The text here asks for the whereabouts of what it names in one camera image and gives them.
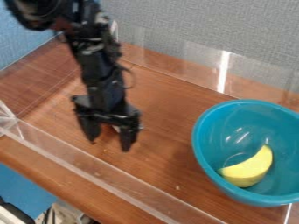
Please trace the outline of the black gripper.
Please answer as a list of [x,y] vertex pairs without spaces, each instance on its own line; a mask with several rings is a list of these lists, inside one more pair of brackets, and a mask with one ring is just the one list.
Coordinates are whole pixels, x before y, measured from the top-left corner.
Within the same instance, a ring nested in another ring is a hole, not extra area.
[[75,104],[75,114],[86,138],[93,143],[95,142],[102,131],[101,123],[122,126],[119,129],[122,151],[130,152],[133,144],[138,139],[139,130],[143,128],[141,110],[126,99],[110,111],[94,108],[86,95],[73,96],[71,101]]

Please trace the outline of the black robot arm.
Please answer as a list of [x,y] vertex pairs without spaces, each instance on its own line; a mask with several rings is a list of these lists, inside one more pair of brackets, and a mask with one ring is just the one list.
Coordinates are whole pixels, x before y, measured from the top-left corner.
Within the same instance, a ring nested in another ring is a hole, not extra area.
[[85,95],[75,95],[75,113],[90,141],[101,135],[101,125],[119,128],[122,151],[130,151],[142,129],[141,111],[127,102],[123,73],[118,60],[121,44],[110,30],[110,17],[95,0],[5,0],[6,7],[25,28],[61,32],[82,69]]

